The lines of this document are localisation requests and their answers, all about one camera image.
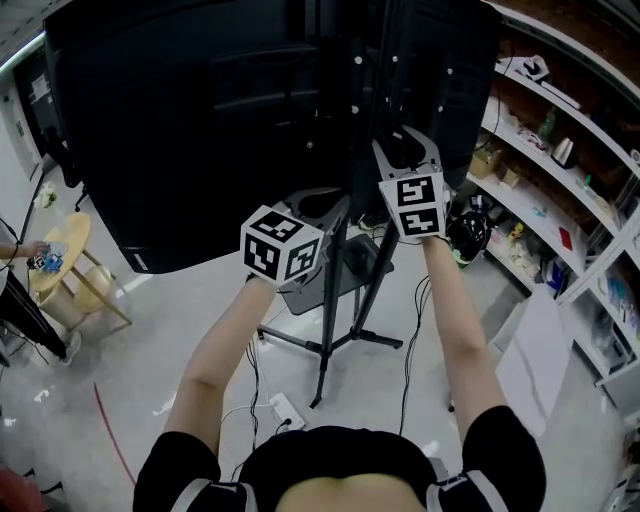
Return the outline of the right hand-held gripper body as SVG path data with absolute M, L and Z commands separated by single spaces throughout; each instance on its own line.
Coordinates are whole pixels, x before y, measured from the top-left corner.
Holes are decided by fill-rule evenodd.
M 451 194 L 441 170 L 404 171 L 379 183 L 391 219 L 401 238 L 446 236 L 446 210 Z

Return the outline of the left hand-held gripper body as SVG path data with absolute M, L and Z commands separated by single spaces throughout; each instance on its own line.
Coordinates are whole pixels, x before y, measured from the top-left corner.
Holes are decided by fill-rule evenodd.
M 316 269 L 324 238 L 322 230 L 260 206 L 241 226 L 243 265 L 278 287 L 305 282 Z

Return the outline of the person's right forearm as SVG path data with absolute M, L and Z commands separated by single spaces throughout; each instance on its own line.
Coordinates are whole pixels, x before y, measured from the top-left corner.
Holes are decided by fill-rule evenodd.
M 438 237 L 422 240 L 434 315 L 442 345 L 459 436 L 485 411 L 506 404 L 482 324 L 449 245 Z

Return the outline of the person's left forearm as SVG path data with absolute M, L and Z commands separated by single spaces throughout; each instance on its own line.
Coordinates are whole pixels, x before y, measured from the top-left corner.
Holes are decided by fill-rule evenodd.
M 190 357 L 165 424 L 167 432 L 192 435 L 213 453 L 219 451 L 226 388 L 276 292 L 274 284 L 259 277 L 243 285 Z

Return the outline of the white power strip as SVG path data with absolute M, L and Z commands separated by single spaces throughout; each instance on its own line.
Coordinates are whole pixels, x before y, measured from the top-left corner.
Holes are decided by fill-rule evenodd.
M 305 428 L 306 422 L 303 417 L 283 393 L 272 396 L 269 404 L 280 424 L 289 418 L 292 420 L 291 425 L 287 427 L 289 430 L 303 430 Z

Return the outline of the brown cardboard box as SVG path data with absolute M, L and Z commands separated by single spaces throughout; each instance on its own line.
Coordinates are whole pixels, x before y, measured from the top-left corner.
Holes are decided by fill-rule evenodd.
M 496 174 L 503 156 L 504 151 L 501 149 L 494 151 L 477 150 L 473 154 L 469 172 L 478 179 L 484 179 Z

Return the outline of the black and green backpack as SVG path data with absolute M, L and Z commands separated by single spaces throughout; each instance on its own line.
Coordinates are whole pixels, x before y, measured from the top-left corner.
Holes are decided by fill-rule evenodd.
M 484 255 L 492 227 L 488 214 L 480 210 L 469 210 L 458 217 L 447 219 L 446 235 L 460 269 L 468 267 Z

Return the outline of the black TV stand shelf tray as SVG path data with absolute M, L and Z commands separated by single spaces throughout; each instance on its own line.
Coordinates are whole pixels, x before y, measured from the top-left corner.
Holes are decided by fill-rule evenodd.
M 368 287 L 375 277 L 374 267 L 381 255 L 381 248 L 366 234 L 347 239 L 343 248 L 338 296 Z M 316 268 L 304 280 L 294 280 L 281 289 L 293 315 L 302 315 L 324 303 L 325 266 L 328 261 L 327 254 L 322 252 Z

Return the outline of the black wheeled TV stand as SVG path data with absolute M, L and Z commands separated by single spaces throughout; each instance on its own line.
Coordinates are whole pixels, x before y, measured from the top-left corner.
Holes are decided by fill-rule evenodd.
M 364 212 L 378 196 L 378 165 L 372 141 L 386 138 L 396 127 L 400 88 L 404 84 L 410 51 L 410 24 L 416 0 L 377 0 L 376 17 L 367 22 L 371 35 L 360 34 L 345 42 L 342 53 L 361 56 L 365 62 L 348 71 L 338 89 L 341 100 L 353 102 L 343 117 L 340 135 L 341 158 L 345 172 L 342 190 L 350 198 L 350 207 L 342 223 L 329 234 L 325 266 L 325 300 L 322 307 L 320 342 L 302 340 L 284 332 L 259 326 L 259 337 L 275 338 L 315 353 L 320 358 L 316 394 L 310 404 L 316 408 L 323 398 L 324 381 L 333 352 L 355 340 L 402 347 L 402 341 L 365 329 L 374 300 L 391 263 L 400 235 L 388 224 L 380 246 L 382 255 L 374 267 L 374 279 L 368 287 L 338 296 L 342 256 L 350 218 Z

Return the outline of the white metal shelving unit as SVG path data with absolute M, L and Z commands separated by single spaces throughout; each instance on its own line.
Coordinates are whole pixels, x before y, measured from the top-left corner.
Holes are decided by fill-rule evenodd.
M 496 174 L 469 178 L 512 218 L 490 253 L 550 289 L 601 385 L 640 389 L 640 37 L 579 0 L 484 2 L 501 34 L 480 145 L 504 156 Z M 564 137 L 572 169 L 551 159 Z

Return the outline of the black television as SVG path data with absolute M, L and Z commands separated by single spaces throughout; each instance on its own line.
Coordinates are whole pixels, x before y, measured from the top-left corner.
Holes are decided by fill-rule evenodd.
M 379 209 L 372 146 L 435 142 L 447 182 L 470 163 L 501 14 L 484 0 L 72 0 L 44 22 L 75 168 L 139 273 L 237 251 L 260 206 L 335 188 Z

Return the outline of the round wooden table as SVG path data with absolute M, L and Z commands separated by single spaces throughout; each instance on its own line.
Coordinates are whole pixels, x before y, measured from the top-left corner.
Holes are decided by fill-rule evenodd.
M 60 230 L 58 227 L 52 228 L 45 236 L 44 241 L 51 247 L 56 243 L 66 246 L 66 251 L 62 255 L 62 265 L 57 273 L 45 273 L 41 270 L 30 270 L 30 289 L 35 293 L 44 293 L 55 288 L 65 277 L 72 273 L 82 283 L 86 281 L 76 268 L 76 264 L 81 256 L 89 258 L 86 245 L 89 240 L 91 230 L 91 217 L 84 212 L 76 212 L 65 218 L 65 227 Z

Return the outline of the white rolling cabinet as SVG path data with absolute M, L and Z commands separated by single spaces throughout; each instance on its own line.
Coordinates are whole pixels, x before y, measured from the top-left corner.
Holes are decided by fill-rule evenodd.
M 547 427 L 568 367 L 572 342 L 557 302 L 538 285 L 491 340 L 500 351 L 496 376 L 507 404 L 535 437 Z

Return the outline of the beige waste bin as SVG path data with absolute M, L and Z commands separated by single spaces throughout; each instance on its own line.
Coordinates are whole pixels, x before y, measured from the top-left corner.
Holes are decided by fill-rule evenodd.
M 76 308 L 74 296 L 64 286 L 36 293 L 39 308 L 65 328 L 71 330 L 82 320 L 83 314 Z

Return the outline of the person's black top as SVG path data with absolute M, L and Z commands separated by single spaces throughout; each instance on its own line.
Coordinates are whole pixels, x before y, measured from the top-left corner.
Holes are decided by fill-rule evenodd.
M 461 473 L 439 479 L 431 460 L 397 434 L 322 426 L 273 436 L 248 457 L 238 481 L 224 482 L 202 441 L 167 432 L 139 474 L 133 512 L 275 512 L 296 484 L 365 474 L 399 479 L 428 512 L 540 512 L 543 459 L 509 407 L 493 407 L 472 423 L 462 460 Z

